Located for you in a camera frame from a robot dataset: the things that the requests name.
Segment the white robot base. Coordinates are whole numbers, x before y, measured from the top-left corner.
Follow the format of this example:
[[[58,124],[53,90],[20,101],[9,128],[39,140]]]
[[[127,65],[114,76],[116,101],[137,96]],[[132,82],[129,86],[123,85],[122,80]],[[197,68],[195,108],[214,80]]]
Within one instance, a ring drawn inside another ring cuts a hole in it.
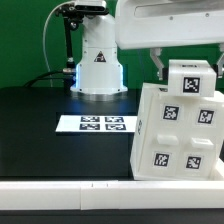
[[[84,18],[82,59],[76,65],[72,93],[107,100],[125,93],[123,66],[117,59],[115,19],[110,14]]]

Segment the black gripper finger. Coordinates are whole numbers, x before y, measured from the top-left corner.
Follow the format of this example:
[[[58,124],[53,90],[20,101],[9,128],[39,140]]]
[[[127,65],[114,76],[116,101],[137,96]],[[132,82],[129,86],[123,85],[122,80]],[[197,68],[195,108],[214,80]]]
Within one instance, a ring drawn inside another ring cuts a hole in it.
[[[167,79],[167,68],[164,66],[160,56],[162,54],[161,48],[151,48],[150,49],[150,57],[158,69],[157,76],[160,80]]]
[[[218,75],[218,78],[222,78],[224,73],[224,43],[219,44],[219,50],[221,52],[221,56],[219,57],[216,63],[217,75]]]

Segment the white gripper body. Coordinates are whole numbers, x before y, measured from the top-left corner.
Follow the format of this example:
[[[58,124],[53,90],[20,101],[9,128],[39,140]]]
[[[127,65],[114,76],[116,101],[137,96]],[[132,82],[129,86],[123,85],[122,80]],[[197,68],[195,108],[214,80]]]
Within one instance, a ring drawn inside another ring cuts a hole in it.
[[[116,42],[121,49],[224,42],[224,0],[118,0]]]

